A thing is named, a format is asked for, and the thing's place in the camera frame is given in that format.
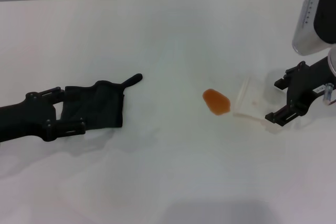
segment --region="white table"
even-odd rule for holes
[[[202,99],[326,56],[291,47],[302,1],[0,3],[0,105],[144,75],[121,129],[1,144],[0,223],[335,223],[335,107],[274,134]]]

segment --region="white tabletop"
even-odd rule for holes
[[[0,3],[0,105],[144,76],[121,129],[1,143],[0,223],[335,223],[335,107],[316,101],[275,134],[202,99],[234,103],[248,75],[274,82],[326,56],[291,47],[302,2]]]

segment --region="black fabric gripper pad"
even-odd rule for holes
[[[91,87],[65,87],[74,99],[63,102],[61,120],[84,119],[86,130],[122,127],[124,90],[142,80],[138,73],[122,84],[97,81]]]

